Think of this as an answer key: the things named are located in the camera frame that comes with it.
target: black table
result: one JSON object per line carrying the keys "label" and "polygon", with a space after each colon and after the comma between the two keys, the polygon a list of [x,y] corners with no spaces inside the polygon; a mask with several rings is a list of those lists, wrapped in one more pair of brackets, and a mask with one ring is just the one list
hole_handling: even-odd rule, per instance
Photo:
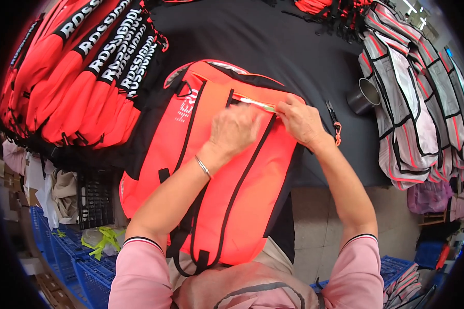
{"label": "black table", "polygon": [[[365,186],[389,185],[378,165],[378,130],[374,114],[358,116],[345,93],[362,77],[358,55],[362,46],[336,36],[317,36],[321,25],[282,13],[259,0],[202,0],[152,12],[155,27],[170,47],[165,76],[199,59],[219,59],[251,73],[272,77],[319,109],[334,135],[324,99],[329,99],[342,124],[344,153]],[[314,155],[305,151],[302,174],[295,186],[326,186]]]}

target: orange cord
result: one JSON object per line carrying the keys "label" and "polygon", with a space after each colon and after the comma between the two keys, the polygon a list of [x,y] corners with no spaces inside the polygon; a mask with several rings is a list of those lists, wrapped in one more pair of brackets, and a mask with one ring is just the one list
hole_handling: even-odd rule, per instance
{"label": "orange cord", "polygon": [[342,125],[340,122],[334,123],[334,126],[338,126],[338,129],[335,130],[335,145],[338,147],[342,142],[342,138],[340,137],[340,133],[342,132]]}

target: gray floor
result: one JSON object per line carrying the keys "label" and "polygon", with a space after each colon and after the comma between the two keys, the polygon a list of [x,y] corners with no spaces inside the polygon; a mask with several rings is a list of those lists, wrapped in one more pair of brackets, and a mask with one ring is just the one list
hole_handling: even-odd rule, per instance
{"label": "gray floor", "polygon": [[[418,216],[407,208],[407,192],[367,188],[378,221],[380,255],[412,261],[419,236]],[[311,284],[328,280],[338,255],[342,225],[327,188],[292,191],[296,277]]]}

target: bangle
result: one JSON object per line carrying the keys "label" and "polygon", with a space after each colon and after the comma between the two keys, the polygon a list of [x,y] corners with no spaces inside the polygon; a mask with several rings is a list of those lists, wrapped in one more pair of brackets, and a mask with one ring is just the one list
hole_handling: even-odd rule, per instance
{"label": "bangle", "polygon": [[198,161],[199,166],[203,169],[203,172],[210,177],[210,179],[213,179],[213,176],[211,176],[210,171],[204,166],[203,162],[198,158],[198,156],[194,156],[196,161]]}

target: rossignol logo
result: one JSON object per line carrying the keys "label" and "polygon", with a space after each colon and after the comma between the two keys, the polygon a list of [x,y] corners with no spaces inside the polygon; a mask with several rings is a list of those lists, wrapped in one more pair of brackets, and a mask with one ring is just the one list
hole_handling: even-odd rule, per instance
{"label": "rossignol logo", "polygon": [[134,21],[132,27],[129,29],[129,32],[124,38],[124,41],[122,44],[120,44],[119,49],[117,50],[115,61],[110,64],[108,68],[101,74],[101,81],[104,81],[105,83],[112,83],[114,79],[118,79],[122,74],[122,71],[127,65],[127,61],[134,53],[134,50],[136,49],[137,44],[139,44],[144,31],[146,31],[146,25],[142,24],[142,26],[135,34],[136,28],[139,26],[140,21],[142,21],[142,17]]}
{"label": "rossignol logo", "polygon": [[87,67],[88,71],[93,72],[94,74],[98,74],[101,70],[101,67],[105,65],[105,61],[108,60],[111,54],[115,52],[117,47],[122,43],[124,38],[126,37],[129,29],[132,27],[134,21],[136,21],[138,14],[136,12],[141,13],[141,10],[130,10],[129,13],[126,15],[126,19],[120,24],[116,31],[115,37],[108,43],[105,44],[103,50],[98,53],[96,59]]}
{"label": "rossignol logo", "polygon": [[67,18],[67,20],[55,30],[54,34],[60,36],[65,43],[71,34],[79,27],[81,22],[102,2],[103,0],[91,0],[88,4]]}
{"label": "rossignol logo", "polygon": [[186,122],[186,119],[189,118],[192,112],[192,108],[194,107],[194,103],[196,103],[196,98],[198,97],[199,91],[196,89],[191,89],[192,93],[189,96],[184,98],[184,102],[179,108],[177,114],[179,117],[175,117],[175,120],[179,122]]}
{"label": "rossignol logo", "polygon": [[149,62],[151,61],[151,58],[153,57],[153,53],[155,53],[156,46],[157,44],[155,43],[149,48],[148,53],[146,53],[144,60],[139,66],[139,69],[136,71],[136,76],[134,77],[132,81],[132,85],[130,86],[129,93],[127,94],[128,98],[132,98],[136,95],[136,92],[139,89],[139,83],[142,81],[144,74],[148,70],[148,65],[149,65]]}
{"label": "rossignol logo", "polygon": [[[76,48],[74,48],[75,51],[81,54],[83,59],[87,56],[93,46],[100,40],[101,36],[107,31],[110,25],[118,18],[120,13],[126,8],[129,2],[129,0],[120,1],[119,6],[116,7],[110,14],[108,14],[103,22],[91,30],[90,33],[82,39],[81,43]],[[133,16],[133,19],[137,18],[137,10],[130,10],[130,13],[132,13],[131,16],[135,15],[135,17]],[[134,20],[129,17],[130,13],[127,14],[127,18],[120,24],[120,31],[123,29],[123,27],[126,27],[128,31],[130,26],[132,26],[132,22]]]}
{"label": "rossignol logo", "polygon": [[39,23],[41,22],[42,20],[37,20],[35,21],[32,25],[31,25],[31,28],[29,28],[28,30],[28,33],[26,34],[24,40],[22,40],[21,44],[19,45],[19,48],[17,49],[16,53],[14,54],[14,57],[12,58],[12,61],[10,62],[10,66],[14,65],[16,60],[17,60],[17,57],[19,57],[19,53],[21,52],[22,50],[22,47],[24,46],[24,44],[26,43],[26,41],[28,40],[29,36],[31,35],[31,33],[35,30],[36,26],[39,25]]}
{"label": "rossignol logo", "polygon": [[[126,74],[126,77],[120,83],[120,87],[125,88],[127,91],[129,91],[129,89],[133,89],[131,87],[132,82],[136,79],[136,75],[138,75],[136,71],[139,70],[139,66],[143,64],[143,61],[146,59],[146,56],[148,55],[148,53],[151,51],[151,56],[152,56],[153,53],[155,52],[156,44],[153,44],[154,40],[155,40],[154,36],[148,36],[148,38],[146,39],[146,43],[143,46],[141,46],[141,49],[137,52],[136,57],[134,57],[134,60],[132,61],[132,65],[130,66],[129,71]],[[134,94],[135,93],[132,93],[132,94],[128,93],[127,97],[133,97]]]}

